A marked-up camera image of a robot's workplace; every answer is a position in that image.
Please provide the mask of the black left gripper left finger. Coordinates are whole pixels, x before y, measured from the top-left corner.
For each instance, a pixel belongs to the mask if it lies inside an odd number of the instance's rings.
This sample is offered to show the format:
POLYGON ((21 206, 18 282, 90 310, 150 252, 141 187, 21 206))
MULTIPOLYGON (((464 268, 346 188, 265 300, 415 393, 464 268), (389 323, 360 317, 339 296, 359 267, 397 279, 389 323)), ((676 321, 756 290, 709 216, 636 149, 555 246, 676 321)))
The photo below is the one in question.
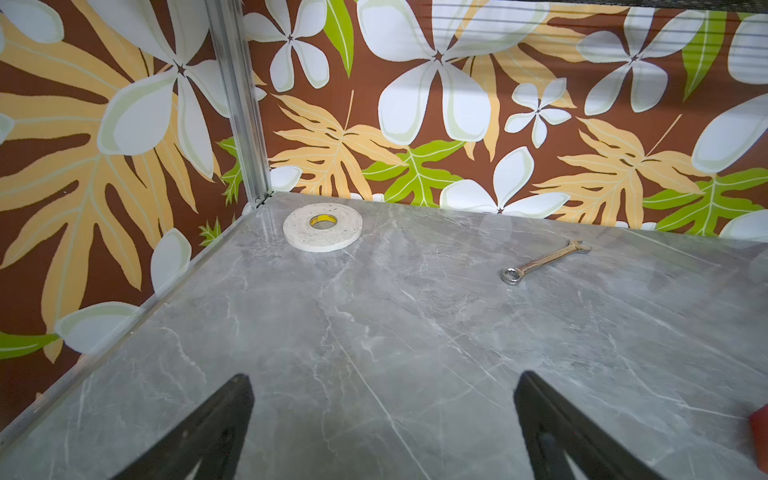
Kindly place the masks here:
POLYGON ((254 405, 250 379, 239 373, 148 451, 117 473, 117 479, 232 479, 254 405))

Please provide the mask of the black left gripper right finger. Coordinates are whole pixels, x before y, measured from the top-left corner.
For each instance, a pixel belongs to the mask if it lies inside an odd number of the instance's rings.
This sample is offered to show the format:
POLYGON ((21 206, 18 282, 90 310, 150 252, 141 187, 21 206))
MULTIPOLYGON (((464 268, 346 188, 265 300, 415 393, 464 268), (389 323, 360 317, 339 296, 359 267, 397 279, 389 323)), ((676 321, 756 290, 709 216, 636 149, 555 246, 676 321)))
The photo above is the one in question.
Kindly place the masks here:
POLYGON ((588 479, 662 479, 536 372, 521 374, 514 403, 536 479, 572 479, 570 461, 588 479))

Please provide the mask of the red square lego brick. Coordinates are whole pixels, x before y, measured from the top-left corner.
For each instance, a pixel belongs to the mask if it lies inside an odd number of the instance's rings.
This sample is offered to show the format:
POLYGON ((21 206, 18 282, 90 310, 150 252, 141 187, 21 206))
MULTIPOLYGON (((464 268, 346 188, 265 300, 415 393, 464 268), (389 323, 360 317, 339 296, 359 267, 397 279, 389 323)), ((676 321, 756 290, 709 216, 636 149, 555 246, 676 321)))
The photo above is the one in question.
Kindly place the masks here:
POLYGON ((749 416, 758 469, 768 474, 768 405, 765 404, 749 416))

